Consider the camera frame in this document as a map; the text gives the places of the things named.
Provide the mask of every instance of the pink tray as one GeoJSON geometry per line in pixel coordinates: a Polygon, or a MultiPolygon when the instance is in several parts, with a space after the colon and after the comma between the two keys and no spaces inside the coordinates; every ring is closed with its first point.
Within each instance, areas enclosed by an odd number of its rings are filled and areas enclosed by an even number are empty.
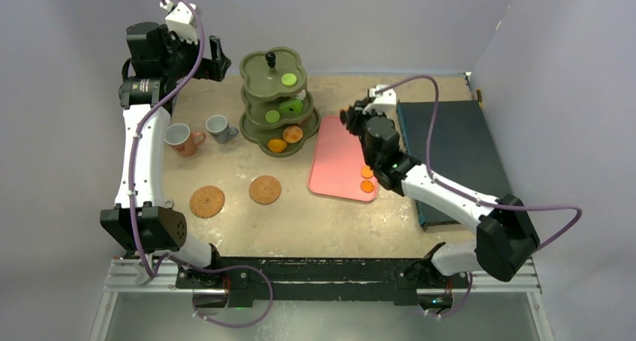
{"type": "Polygon", "coordinates": [[[377,194],[377,180],[370,178],[372,193],[360,189],[365,180],[361,171],[365,166],[357,136],[351,135],[337,116],[326,116],[320,122],[316,149],[307,187],[312,193],[343,199],[372,201],[377,194]]]}

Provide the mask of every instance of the coffee mug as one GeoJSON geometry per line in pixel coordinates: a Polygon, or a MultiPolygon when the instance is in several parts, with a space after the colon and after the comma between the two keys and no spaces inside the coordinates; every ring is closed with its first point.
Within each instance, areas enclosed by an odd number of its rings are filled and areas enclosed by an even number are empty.
{"type": "Polygon", "coordinates": [[[172,124],[168,126],[166,132],[166,144],[177,151],[177,154],[188,157],[197,152],[197,148],[206,140],[204,133],[192,133],[186,124],[172,124]],[[194,138],[203,136],[203,138],[195,142],[194,138]]]}
{"type": "Polygon", "coordinates": [[[208,129],[208,132],[214,137],[214,140],[220,144],[230,141],[234,136],[239,134],[239,129],[230,127],[227,123],[227,119],[223,115],[211,116],[205,122],[205,128],[208,129]]]}

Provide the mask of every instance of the mug handle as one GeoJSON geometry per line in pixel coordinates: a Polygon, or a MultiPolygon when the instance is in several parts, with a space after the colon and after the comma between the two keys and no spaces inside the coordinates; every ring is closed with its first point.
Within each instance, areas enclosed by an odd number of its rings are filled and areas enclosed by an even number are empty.
{"type": "Polygon", "coordinates": [[[194,143],[194,146],[199,147],[206,140],[207,135],[205,133],[200,132],[200,131],[196,132],[196,133],[192,133],[192,138],[193,139],[195,139],[197,136],[203,136],[203,139],[201,139],[201,141],[194,143]]]}

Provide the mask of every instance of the book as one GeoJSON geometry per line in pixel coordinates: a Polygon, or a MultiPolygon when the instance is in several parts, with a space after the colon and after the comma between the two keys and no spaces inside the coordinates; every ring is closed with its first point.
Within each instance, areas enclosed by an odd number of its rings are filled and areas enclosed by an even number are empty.
{"type": "MultiPolygon", "coordinates": [[[[426,161],[426,138],[434,103],[398,103],[397,119],[406,152],[426,161]]],[[[474,191],[504,197],[511,192],[497,147],[477,101],[439,103],[430,145],[433,171],[474,191]]],[[[416,201],[418,221],[430,226],[456,223],[426,200],[416,201]]]]}

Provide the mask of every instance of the olive green tray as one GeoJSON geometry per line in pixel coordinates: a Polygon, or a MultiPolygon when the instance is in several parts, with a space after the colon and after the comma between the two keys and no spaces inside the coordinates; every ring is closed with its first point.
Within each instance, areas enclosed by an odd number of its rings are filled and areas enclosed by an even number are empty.
{"type": "Polygon", "coordinates": [[[302,146],[305,144],[305,141],[318,132],[318,127],[320,126],[320,114],[318,113],[318,110],[314,109],[307,120],[298,124],[298,126],[302,129],[302,139],[294,144],[288,144],[287,148],[285,148],[285,150],[281,153],[270,151],[267,148],[267,143],[271,139],[283,139],[283,130],[292,125],[287,124],[275,129],[263,130],[247,120],[243,113],[238,126],[241,129],[241,135],[243,135],[247,141],[257,144],[262,152],[273,157],[288,157],[300,151],[302,146]]]}
{"type": "Polygon", "coordinates": [[[301,66],[300,55],[288,47],[275,47],[247,54],[238,68],[243,78],[243,88],[255,101],[292,97],[307,88],[307,74],[301,66]],[[270,68],[265,60],[268,52],[276,55],[274,68],[270,68]],[[285,86],[281,82],[281,77],[286,73],[296,75],[294,86],[285,86]]]}
{"type": "Polygon", "coordinates": [[[297,124],[300,121],[305,120],[311,114],[311,110],[314,109],[314,98],[309,91],[306,91],[307,96],[302,101],[302,111],[300,114],[294,114],[293,112],[281,112],[278,107],[281,103],[268,102],[268,103],[251,103],[248,99],[247,92],[244,88],[241,89],[241,99],[245,104],[245,117],[249,122],[256,127],[263,130],[275,129],[286,124],[297,124]],[[273,124],[270,124],[265,120],[265,114],[270,110],[276,110],[280,113],[280,120],[273,124]]]}

